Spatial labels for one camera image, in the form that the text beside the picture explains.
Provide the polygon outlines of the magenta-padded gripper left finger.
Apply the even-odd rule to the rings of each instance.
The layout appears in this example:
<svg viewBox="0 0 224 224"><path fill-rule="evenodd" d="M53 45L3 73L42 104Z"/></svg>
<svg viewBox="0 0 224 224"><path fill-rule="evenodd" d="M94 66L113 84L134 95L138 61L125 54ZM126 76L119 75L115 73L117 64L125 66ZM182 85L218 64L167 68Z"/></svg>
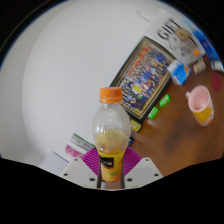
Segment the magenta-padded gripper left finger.
<svg viewBox="0 0 224 224"><path fill-rule="evenodd" d="M60 176L84 188L100 189L100 159L97 150L93 148L81 158L75 157Z"/></svg>

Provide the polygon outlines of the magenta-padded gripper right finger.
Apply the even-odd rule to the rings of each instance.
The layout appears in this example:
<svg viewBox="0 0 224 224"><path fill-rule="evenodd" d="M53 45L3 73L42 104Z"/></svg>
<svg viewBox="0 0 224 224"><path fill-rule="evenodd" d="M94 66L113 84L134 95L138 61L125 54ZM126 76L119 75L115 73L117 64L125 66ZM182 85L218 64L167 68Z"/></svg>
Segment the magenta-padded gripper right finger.
<svg viewBox="0 0 224 224"><path fill-rule="evenodd" d="M122 189L140 188L162 178L162 174L149 157L141 157L127 148L123 157Z"/></svg>

